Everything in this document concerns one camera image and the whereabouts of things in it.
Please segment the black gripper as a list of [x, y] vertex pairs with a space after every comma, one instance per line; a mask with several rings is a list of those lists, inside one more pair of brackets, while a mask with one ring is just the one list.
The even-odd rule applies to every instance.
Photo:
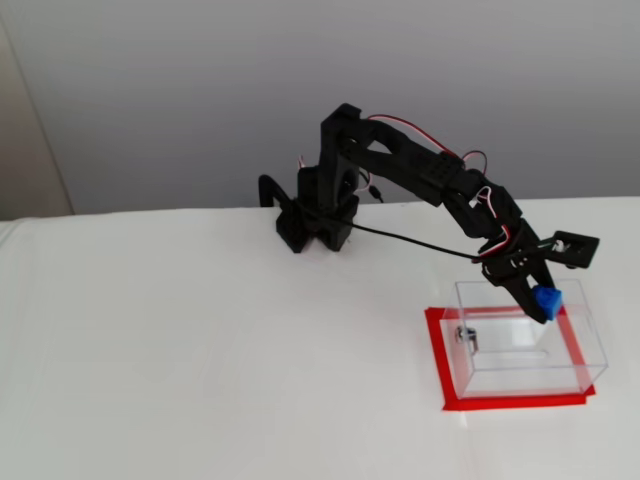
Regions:
[[539, 324], [545, 323], [545, 312], [527, 278], [531, 276], [540, 286], [553, 285], [543, 249], [539, 236], [526, 220], [521, 220], [505, 246], [480, 259], [483, 274], [506, 289], [522, 311]]

